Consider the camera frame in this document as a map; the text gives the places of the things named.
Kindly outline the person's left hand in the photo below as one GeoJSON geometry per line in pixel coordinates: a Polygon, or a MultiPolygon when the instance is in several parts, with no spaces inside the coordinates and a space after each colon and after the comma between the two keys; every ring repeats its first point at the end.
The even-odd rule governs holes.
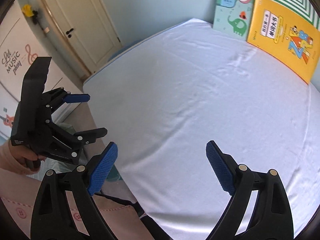
{"type": "Polygon", "coordinates": [[[46,161],[46,157],[37,155],[26,146],[13,146],[9,140],[9,150],[13,158],[23,167],[38,172],[42,161],[46,161]]]}

